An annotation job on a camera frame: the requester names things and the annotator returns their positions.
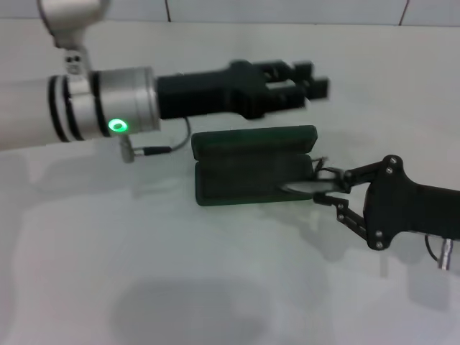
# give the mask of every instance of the green led ring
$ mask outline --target green led ring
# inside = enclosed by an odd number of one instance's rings
[[[121,119],[113,119],[109,122],[109,128],[116,133],[123,133],[128,130],[128,124]]]

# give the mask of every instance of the white surface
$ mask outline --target white surface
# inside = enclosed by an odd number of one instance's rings
[[[88,38],[96,67],[159,74],[311,59],[330,101],[257,122],[195,118],[194,130],[315,124],[313,154],[332,165],[396,153],[415,181],[460,189],[459,29],[109,22]],[[0,21],[0,44],[5,80],[60,70],[38,21]],[[183,134],[173,121],[135,141]],[[373,252],[332,208],[200,208],[194,164],[187,148],[123,165],[110,139],[1,153],[0,342],[458,344],[459,246],[446,274],[422,236]]]
[[[174,22],[397,24],[405,0],[168,0]]]
[[[459,26],[457,0],[410,0],[404,25]]]
[[[1,0],[0,18],[38,18],[37,0]],[[165,0],[111,0],[108,19],[166,22]]]

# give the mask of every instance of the cable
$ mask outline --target cable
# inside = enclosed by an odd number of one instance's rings
[[[165,153],[171,153],[182,149],[192,136],[192,126],[190,125],[190,120],[188,117],[184,117],[185,124],[187,125],[187,136],[185,139],[176,146],[149,146],[149,147],[140,147],[136,150],[141,150],[144,156],[154,156],[154,155],[163,155]]]
[[[428,239],[428,235],[425,235],[425,245],[426,245],[426,249],[428,250],[428,253],[429,255],[433,258],[434,261],[438,262],[438,258],[436,257],[436,255],[433,253],[433,251],[431,250],[431,246],[430,246],[430,241]]]

